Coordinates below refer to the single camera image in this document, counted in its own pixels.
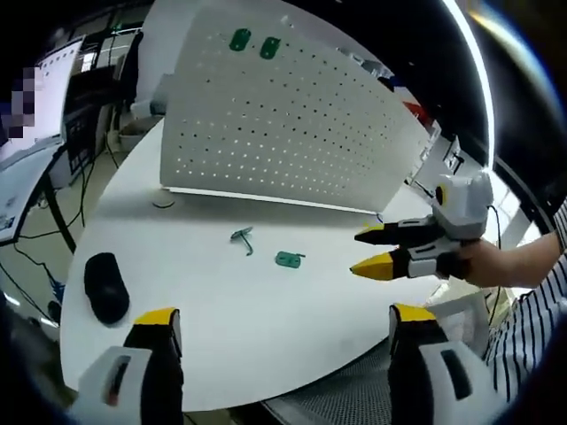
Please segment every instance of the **striped shirt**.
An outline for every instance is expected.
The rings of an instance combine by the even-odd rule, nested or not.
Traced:
[[[538,288],[524,294],[508,318],[491,334],[485,362],[494,388],[508,402],[538,365],[567,304],[567,200],[555,215],[563,255]]]

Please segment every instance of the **black computer mouse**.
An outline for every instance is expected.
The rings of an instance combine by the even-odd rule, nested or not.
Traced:
[[[101,252],[91,257],[85,265],[84,281],[85,293],[97,319],[108,326],[124,317],[130,296],[114,254]]]

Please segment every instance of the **human hand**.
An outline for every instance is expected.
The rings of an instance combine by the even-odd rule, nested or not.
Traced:
[[[513,266],[508,252],[481,239],[463,246],[459,256],[470,262],[470,272],[466,277],[468,283],[480,288],[509,286]]]

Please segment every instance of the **floor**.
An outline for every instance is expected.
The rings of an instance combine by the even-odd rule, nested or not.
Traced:
[[[125,158],[124,154],[115,154],[115,156],[117,156],[119,163]],[[90,166],[87,168],[86,174],[89,173],[89,170]],[[89,214],[96,207],[98,198],[102,195],[106,184],[112,179],[115,171],[116,166],[107,153],[102,154],[97,159],[84,198],[83,210],[86,221],[89,220]],[[67,223],[79,212],[81,191],[82,177],[79,175],[70,187],[57,192],[59,207]],[[22,235],[37,236],[57,229],[51,217],[50,210],[44,207],[45,204],[40,203],[32,208],[24,223],[21,232]],[[79,218],[70,227],[71,234],[76,242],[81,239],[82,230],[83,227],[81,219]],[[31,240],[20,239],[17,246],[36,262],[45,263],[55,279],[65,283],[72,254],[66,247],[61,235],[49,235]],[[0,248],[0,263],[11,275],[13,280],[27,292],[40,308],[47,312],[47,304],[55,298],[51,293],[47,274],[43,268],[36,266],[25,256],[16,252],[12,245]],[[0,287],[6,295],[16,300],[16,302],[19,302],[18,306],[10,304],[16,313],[20,314],[25,319],[33,317],[40,320],[42,315],[26,302],[2,271],[0,271]],[[48,337],[55,340],[58,339],[57,328],[45,322],[40,323]],[[194,423],[197,425],[229,425],[231,421],[227,411],[214,411],[191,413],[190,419],[185,418],[185,423]]]

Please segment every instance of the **human arm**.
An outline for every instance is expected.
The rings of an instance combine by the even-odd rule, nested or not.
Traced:
[[[481,288],[536,288],[562,252],[560,237],[552,232],[510,251],[501,251],[482,240],[462,247],[460,254],[470,262],[469,283]]]

